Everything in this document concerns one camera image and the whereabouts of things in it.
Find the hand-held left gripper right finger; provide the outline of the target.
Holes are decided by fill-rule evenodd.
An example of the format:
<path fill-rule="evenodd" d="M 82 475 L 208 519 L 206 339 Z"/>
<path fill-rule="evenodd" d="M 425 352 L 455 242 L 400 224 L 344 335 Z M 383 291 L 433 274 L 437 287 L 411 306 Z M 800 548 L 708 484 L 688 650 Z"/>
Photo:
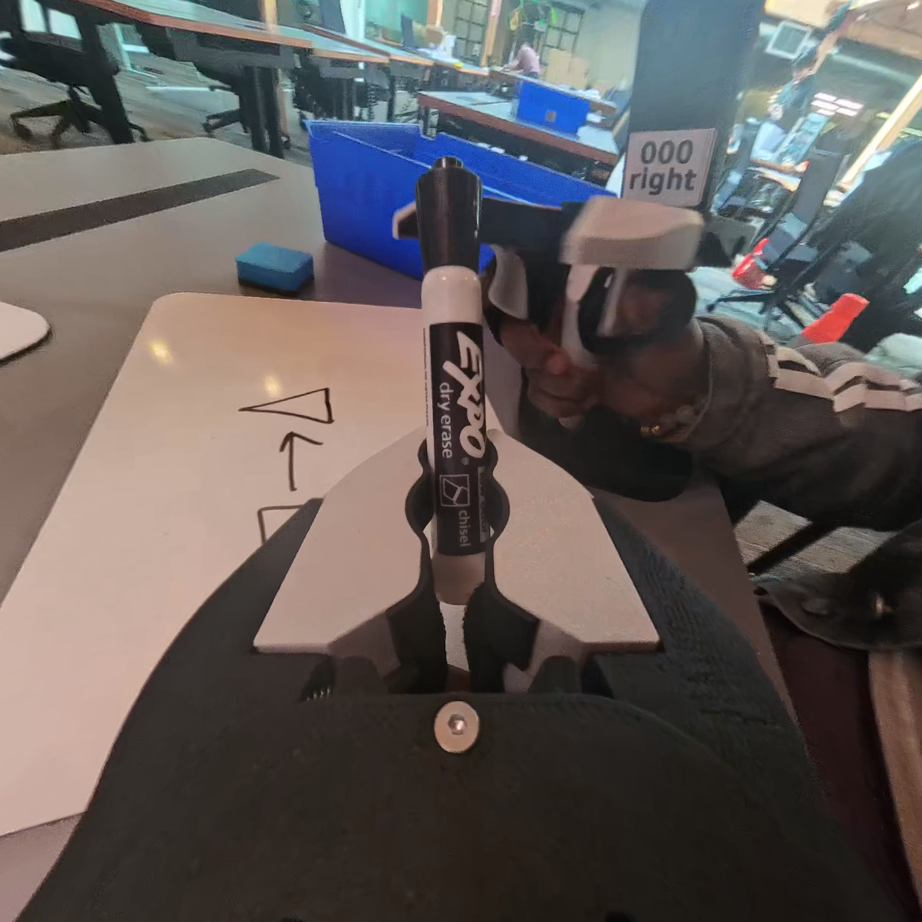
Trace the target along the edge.
<path fill-rule="evenodd" d="M 544 662 L 582 667 L 649 653 L 659 634 L 589 490 L 543 455 L 488 432 L 485 576 L 468 602 L 472 682 L 531 682 Z"/>

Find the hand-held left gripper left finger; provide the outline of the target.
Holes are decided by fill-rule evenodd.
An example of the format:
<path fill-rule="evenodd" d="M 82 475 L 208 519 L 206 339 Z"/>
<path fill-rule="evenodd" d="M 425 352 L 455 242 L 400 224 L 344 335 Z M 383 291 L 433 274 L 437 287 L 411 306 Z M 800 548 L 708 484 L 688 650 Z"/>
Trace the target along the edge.
<path fill-rule="evenodd" d="M 432 514 L 432 471 L 417 429 L 329 490 L 257 633 L 257 650 L 363 658 L 384 679 L 400 674 L 410 687 L 443 687 Z"/>

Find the blue plastic bin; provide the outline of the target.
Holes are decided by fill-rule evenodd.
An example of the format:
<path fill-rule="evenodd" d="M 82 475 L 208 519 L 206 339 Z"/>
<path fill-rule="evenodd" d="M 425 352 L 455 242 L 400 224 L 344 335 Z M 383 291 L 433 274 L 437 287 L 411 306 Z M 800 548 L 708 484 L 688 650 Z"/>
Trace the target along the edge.
<path fill-rule="evenodd" d="M 353 255 L 421 280 L 417 242 L 398 240 L 393 215 L 415 202 L 416 183 L 442 157 L 460 159 L 481 179 L 486 196 L 536 206 L 611 195 L 553 170 L 415 124 L 316 120 L 307 122 L 326 240 Z"/>

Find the blue whiteboard eraser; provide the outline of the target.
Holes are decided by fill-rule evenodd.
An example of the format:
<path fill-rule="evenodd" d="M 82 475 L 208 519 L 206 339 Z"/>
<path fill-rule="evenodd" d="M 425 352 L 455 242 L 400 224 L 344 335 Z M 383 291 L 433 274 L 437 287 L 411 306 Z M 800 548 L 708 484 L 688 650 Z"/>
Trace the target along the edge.
<path fill-rule="evenodd" d="M 270 243 L 256 243 L 235 258 L 241 286 L 296 296 L 315 280 L 312 255 Z"/>

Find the black whiteboard marker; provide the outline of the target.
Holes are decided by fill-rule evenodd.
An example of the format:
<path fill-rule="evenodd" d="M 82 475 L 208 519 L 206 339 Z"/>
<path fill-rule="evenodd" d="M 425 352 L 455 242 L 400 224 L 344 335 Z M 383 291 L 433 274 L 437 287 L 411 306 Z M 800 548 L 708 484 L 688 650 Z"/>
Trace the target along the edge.
<path fill-rule="evenodd" d="M 489 440 L 481 288 L 474 270 L 436 267 L 421 288 L 432 570 L 439 600 L 463 606 L 484 581 Z"/>

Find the white whiteboard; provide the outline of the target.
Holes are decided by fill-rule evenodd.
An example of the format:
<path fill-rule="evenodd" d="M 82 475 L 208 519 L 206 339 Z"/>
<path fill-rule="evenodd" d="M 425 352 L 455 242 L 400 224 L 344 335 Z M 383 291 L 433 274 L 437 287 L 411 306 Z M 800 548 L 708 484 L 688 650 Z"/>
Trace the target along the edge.
<path fill-rule="evenodd" d="M 423 423 L 421 311 L 158 299 L 2 604 L 1 831 L 86 809 L 211 593 Z"/>

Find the person's right forearm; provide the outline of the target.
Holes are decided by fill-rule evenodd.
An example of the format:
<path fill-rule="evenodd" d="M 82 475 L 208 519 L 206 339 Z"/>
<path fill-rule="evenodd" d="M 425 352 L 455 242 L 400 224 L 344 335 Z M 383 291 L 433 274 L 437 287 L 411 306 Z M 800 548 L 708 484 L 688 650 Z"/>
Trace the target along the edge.
<path fill-rule="evenodd" d="M 894 531 L 921 515 L 920 383 L 839 343 L 779 345 L 699 321 L 708 392 L 678 444 L 812 521 Z"/>

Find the person's right hand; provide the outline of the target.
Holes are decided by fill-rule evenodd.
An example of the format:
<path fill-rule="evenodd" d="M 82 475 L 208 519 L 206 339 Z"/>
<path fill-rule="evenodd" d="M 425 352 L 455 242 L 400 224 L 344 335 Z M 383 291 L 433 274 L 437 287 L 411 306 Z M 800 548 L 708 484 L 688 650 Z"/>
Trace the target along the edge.
<path fill-rule="evenodd" d="M 693 311 L 697 294 L 682 272 L 635 272 L 619 304 L 619 334 L 652 336 L 591 368 L 575 364 L 558 343 L 528 321 L 503 317 L 501 344 L 524 370 L 532 403 L 556 420 L 579 418 L 598 407 L 650 430 L 673 431 L 682 410 L 698 408 L 709 389 L 704 336 Z"/>

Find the small blue bin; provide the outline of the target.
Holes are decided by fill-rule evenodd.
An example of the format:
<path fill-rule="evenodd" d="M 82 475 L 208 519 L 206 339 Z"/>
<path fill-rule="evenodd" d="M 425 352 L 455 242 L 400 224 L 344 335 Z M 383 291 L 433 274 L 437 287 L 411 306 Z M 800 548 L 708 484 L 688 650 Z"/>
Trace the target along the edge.
<path fill-rule="evenodd" d="M 547 132 L 576 137 L 591 105 L 591 99 L 583 95 L 523 77 L 516 82 L 513 117 Z"/>

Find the wooden office desk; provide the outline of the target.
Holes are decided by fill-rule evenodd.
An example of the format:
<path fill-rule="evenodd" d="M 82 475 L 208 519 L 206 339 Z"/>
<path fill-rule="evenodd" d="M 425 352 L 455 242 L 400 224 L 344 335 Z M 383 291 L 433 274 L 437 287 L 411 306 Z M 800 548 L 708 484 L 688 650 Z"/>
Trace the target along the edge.
<path fill-rule="evenodd" d="M 279 114 L 278 73 L 294 68 L 296 52 L 319 59 L 386 67 L 386 55 L 349 43 L 324 31 L 311 32 L 233 16 L 193 2 L 52 2 L 75 17 L 86 50 L 101 55 L 98 27 L 130 23 L 165 29 L 176 46 L 178 59 L 195 63 L 213 52 L 218 67 L 240 67 L 246 86 L 245 100 L 255 111 L 248 121 L 253 150 L 284 157 Z"/>
<path fill-rule="evenodd" d="M 619 164 L 611 131 L 586 124 L 576 134 L 520 121 L 513 102 L 484 91 L 419 93 L 422 131 L 447 134 L 532 162 L 560 174 L 605 186 Z"/>

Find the black office chair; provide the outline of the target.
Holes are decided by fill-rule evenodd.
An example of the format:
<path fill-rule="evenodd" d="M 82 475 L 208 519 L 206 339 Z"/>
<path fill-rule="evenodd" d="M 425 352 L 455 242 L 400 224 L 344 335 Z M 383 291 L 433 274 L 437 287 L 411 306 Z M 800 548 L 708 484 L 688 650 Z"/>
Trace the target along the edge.
<path fill-rule="evenodd" d="M 121 67 L 103 46 L 99 55 L 94 55 L 86 51 L 80 39 L 9 26 L 2 29 L 2 52 L 11 69 L 40 77 L 65 91 L 55 102 L 10 113 L 11 128 L 19 139 L 32 139 L 28 122 L 50 118 L 55 120 L 48 138 L 54 149 L 61 146 L 63 135 L 70 130 L 91 134 L 98 126 L 115 139 L 111 107 L 97 98 L 96 90 L 103 77 L 114 80 Z"/>

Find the white table sign stand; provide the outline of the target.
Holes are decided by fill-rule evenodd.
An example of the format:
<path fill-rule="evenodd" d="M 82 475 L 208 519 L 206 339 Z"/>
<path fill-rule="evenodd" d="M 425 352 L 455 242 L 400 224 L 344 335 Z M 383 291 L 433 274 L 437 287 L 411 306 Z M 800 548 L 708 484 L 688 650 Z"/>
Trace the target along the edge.
<path fill-rule="evenodd" d="M 1 366 L 35 352 L 51 337 L 52 327 L 43 316 L 1 302 Z"/>

